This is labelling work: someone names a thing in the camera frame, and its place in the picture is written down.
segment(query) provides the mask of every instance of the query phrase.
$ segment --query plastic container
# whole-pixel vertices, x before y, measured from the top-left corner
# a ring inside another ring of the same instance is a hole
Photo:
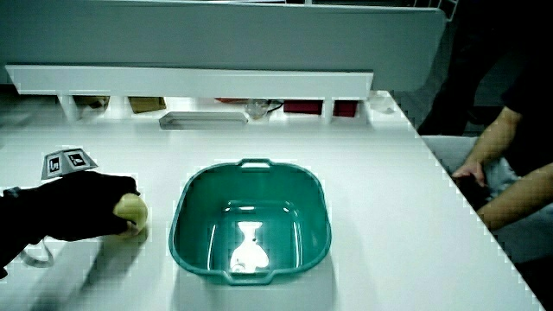
[[[306,169],[268,159],[214,165],[185,186],[169,234],[185,270],[231,285],[269,284],[328,253],[321,184]]]

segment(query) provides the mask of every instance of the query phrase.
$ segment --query white table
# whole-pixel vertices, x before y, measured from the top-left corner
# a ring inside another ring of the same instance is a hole
[[[0,187],[39,185],[44,155],[80,146],[96,171],[136,178],[149,229],[130,240],[49,240],[55,265],[11,263],[0,309],[540,309],[393,99],[373,95],[368,124],[282,122],[276,114],[234,130],[160,130],[156,119],[140,118],[2,132]],[[268,286],[206,282],[169,254],[176,204],[202,168],[253,157],[292,162],[319,178],[330,252],[313,269]]]

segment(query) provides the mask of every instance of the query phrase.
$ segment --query gloved hand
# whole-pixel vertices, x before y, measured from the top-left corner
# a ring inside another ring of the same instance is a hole
[[[75,241],[131,231],[135,224],[113,214],[124,194],[140,195],[131,177],[79,171],[30,189],[12,188],[0,197],[0,268],[27,244],[45,236]]]

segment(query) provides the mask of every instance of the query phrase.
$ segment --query brown box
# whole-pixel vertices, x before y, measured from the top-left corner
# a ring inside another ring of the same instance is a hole
[[[148,97],[129,97],[130,107],[134,113],[147,111],[158,111],[166,109],[165,99],[163,97],[148,98]]]

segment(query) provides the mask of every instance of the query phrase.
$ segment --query gray pants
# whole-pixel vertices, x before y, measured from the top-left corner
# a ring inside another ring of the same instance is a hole
[[[451,175],[468,156],[477,137],[423,136],[436,159]],[[505,158],[484,167],[492,200],[520,177]],[[532,215],[492,232],[514,263],[553,256],[553,204]]]

